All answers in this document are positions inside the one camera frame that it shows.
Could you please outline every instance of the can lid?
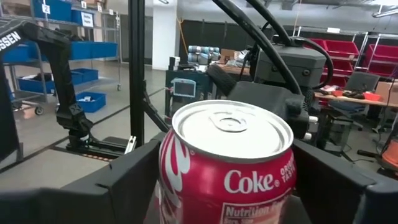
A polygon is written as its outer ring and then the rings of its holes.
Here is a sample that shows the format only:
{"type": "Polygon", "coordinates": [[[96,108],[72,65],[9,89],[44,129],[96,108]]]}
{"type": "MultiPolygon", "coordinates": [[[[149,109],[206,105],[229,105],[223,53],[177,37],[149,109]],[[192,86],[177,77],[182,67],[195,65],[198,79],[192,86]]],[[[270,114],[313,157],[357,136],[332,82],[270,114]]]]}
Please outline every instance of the can lid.
{"type": "Polygon", "coordinates": [[[294,138],[289,125],[274,113],[229,100],[186,105],[174,114],[172,125],[194,150],[251,162],[282,153],[294,138]]]}

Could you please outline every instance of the chair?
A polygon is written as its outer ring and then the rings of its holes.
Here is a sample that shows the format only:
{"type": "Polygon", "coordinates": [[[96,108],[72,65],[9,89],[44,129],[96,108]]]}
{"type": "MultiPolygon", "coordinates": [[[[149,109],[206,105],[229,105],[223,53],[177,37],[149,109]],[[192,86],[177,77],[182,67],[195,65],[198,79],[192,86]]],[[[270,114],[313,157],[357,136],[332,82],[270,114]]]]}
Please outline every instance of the chair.
{"type": "MultiPolygon", "coordinates": [[[[345,90],[365,90],[374,91],[379,82],[380,76],[374,75],[366,72],[354,72],[350,77],[345,86],[345,90]]],[[[329,106],[333,109],[339,111],[343,116],[351,118],[352,115],[359,114],[363,112],[367,105],[361,103],[352,103],[346,101],[333,100],[329,102],[329,106]]],[[[355,126],[358,127],[360,131],[363,129],[363,125],[358,122],[353,122],[355,126]]]]}

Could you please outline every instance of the coke can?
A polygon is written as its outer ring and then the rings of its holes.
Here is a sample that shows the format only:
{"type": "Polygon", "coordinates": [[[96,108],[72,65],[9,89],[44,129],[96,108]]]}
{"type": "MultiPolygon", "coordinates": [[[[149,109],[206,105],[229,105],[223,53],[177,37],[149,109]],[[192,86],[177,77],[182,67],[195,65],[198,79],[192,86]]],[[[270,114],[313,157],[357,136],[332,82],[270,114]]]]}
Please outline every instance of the coke can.
{"type": "Polygon", "coordinates": [[[160,146],[160,222],[280,223],[296,181],[293,139],[283,119],[257,106],[180,108],[160,146]]]}

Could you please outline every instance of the small screen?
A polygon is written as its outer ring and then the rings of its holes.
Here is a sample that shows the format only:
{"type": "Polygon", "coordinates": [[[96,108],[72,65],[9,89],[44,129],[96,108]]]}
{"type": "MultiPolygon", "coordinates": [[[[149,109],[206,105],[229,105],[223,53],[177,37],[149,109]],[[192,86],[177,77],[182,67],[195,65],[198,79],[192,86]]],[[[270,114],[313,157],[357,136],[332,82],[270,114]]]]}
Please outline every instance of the small screen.
{"type": "Polygon", "coordinates": [[[179,95],[195,96],[195,87],[191,83],[174,83],[174,92],[179,95]]]}

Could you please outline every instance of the concrete floor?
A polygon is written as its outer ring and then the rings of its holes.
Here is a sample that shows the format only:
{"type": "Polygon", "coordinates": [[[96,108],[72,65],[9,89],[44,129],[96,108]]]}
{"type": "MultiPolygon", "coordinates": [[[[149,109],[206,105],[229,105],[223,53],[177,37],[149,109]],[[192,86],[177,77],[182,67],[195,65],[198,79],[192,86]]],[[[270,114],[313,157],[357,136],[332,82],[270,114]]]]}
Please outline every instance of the concrete floor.
{"type": "MultiPolygon", "coordinates": [[[[91,67],[90,62],[71,63],[71,68],[91,67]]],[[[98,69],[100,76],[118,78],[119,67],[113,62],[93,62],[93,68],[98,69]]],[[[27,67],[17,67],[17,74],[20,76],[31,75],[38,71],[27,67]]],[[[108,136],[127,139],[130,135],[129,127],[129,75],[128,66],[121,65],[121,91],[117,91],[116,85],[101,86],[92,91],[104,92],[107,94],[107,105],[100,111],[93,114],[86,114],[93,122],[112,115],[112,117],[100,122],[93,129],[93,134],[98,139],[108,136]]],[[[164,87],[165,73],[152,70],[146,67],[145,76],[147,89],[153,93],[164,87]]],[[[160,91],[151,96],[152,104],[162,114],[164,111],[164,92],[160,91]]],[[[54,142],[67,136],[67,131],[62,129],[55,120],[54,105],[47,105],[42,116],[36,116],[34,110],[15,112],[15,119],[20,142],[24,143],[24,154],[29,157],[38,151],[42,151],[54,142]]],[[[156,125],[146,116],[145,120],[145,140],[148,141],[152,136],[159,132],[156,125]]],[[[361,157],[356,154],[357,149],[375,151],[375,145],[371,138],[377,137],[371,134],[370,130],[362,132],[353,130],[350,134],[347,154],[353,159],[366,159],[358,161],[357,165],[370,170],[377,170],[379,166],[375,162],[369,162],[369,158],[361,157]]],[[[65,141],[60,141],[58,146],[63,147],[65,141]]],[[[5,189],[24,189],[29,187],[62,187],[80,177],[83,177],[107,163],[87,157],[76,156],[73,154],[46,150],[25,162],[8,169],[0,174],[0,190],[5,189]]]]}

